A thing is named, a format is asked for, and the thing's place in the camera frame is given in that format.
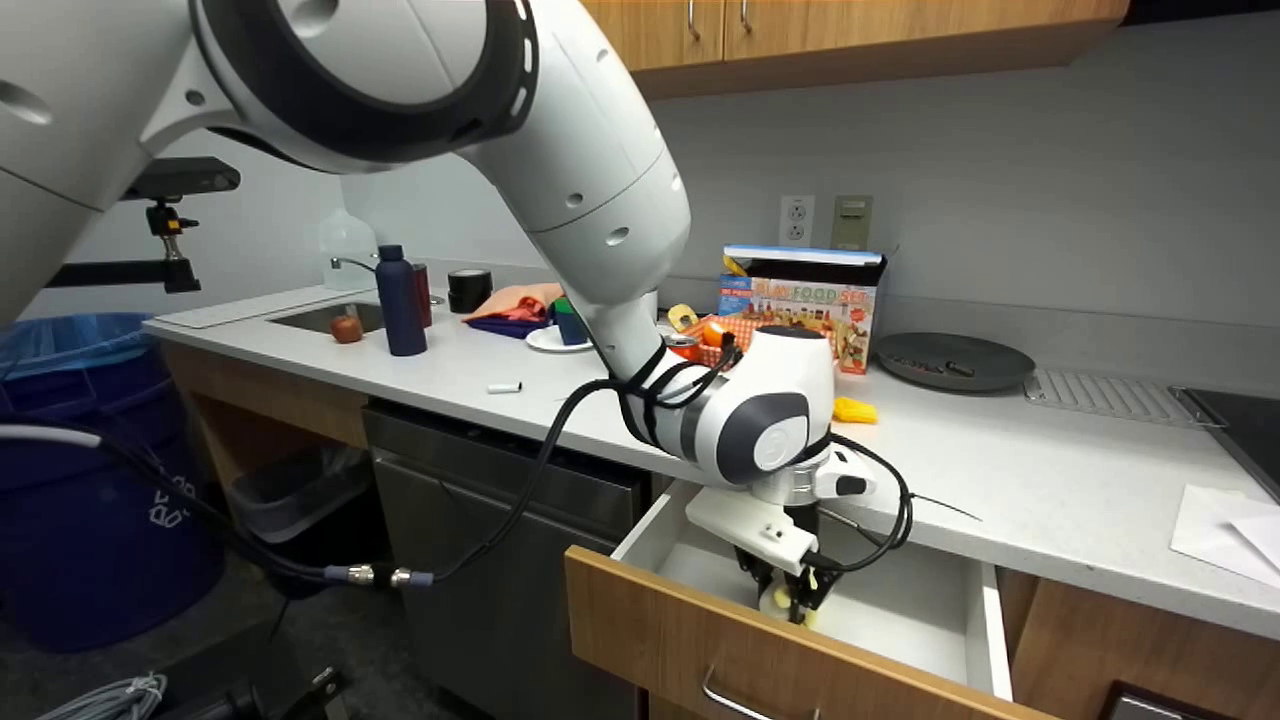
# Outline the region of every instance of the blue trash bin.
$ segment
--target blue trash bin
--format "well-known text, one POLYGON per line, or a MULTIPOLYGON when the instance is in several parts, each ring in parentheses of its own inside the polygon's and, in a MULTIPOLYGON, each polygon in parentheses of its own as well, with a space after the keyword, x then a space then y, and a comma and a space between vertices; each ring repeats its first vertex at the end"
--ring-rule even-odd
MULTIPOLYGON (((0 332, 0 423, 111 435, 194 482, 182 406, 144 318, 54 318, 0 332)), ((102 647, 192 610, 220 545, 92 448, 0 440, 0 620, 50 652, 102 647)))

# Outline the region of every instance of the wall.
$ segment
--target wall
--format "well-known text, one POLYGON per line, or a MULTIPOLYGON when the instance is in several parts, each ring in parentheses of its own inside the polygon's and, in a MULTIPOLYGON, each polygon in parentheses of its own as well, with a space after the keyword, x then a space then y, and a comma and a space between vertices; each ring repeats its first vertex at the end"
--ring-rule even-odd
MULTIPOLYGON (((879 330, 1280 393, 1280 13, 1122 27, 1066 69, 666 102, 691 194, 662 301, 711 306, 719 248, 781 195, 874 195, 879 330)), ((455 162, 348 183, 439 263, 534 263, 455 162)))
MULTIPOLYGON (((198 228, 182 234, 178 248, 192 256, 205 289, 176 296, 164 296, 159 284, 43 289, 22 318, 178 312, 304 289, 323 275, 316 248, 331 215, 344 213, 340 182, 205 132, 171 144, 164 155, 214 155, 240 174, 235 194, 182 195, 176 203, 178 215, 198 219, 198 228)), ((68 260, 159 260, 159 240, 147 234, 144 213, 147 200, 120 200, 79 236, 68 260)))

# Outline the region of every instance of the blue bottle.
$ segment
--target blue bottle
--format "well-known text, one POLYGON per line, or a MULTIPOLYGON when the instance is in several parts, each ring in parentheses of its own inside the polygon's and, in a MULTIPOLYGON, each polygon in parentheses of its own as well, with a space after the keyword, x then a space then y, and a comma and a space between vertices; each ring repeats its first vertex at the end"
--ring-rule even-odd
POLYGON ((402 260, 400 243, 374 248, 374 301, 382 306, 382 332, 393 358, 419 358, 426 348, 419 312, 416 312, 416 273, 402 260))

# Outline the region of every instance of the sink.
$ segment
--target sink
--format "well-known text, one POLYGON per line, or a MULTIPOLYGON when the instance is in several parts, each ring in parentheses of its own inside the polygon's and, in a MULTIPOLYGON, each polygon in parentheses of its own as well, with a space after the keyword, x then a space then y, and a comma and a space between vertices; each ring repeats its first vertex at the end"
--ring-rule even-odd
POLYGON ((382 330, 382 309, 380 306, 323 306, 323 309, 309 309, 309 312, 295 312, 295 318, 272 318, 272 325, 327 332, 327 325, 337 318, 344 318, 344 312, 355 312, 364 332, 382 330))

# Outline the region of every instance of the drawer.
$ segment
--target drawer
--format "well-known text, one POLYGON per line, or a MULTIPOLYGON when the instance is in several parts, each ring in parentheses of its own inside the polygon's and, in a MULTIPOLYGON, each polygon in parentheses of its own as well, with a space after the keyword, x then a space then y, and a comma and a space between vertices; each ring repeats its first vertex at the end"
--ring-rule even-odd
MULTIPOLYGON (((1006 701, 987 566, 902 550, 845 577, 811 630, 755 610, 727 545, 685 521, 670 486, 612 554, 568 550, 573 652, 697 716, 1041 716, 1006 701)), ((823 516, 833 558, 861 536, 823 516)))

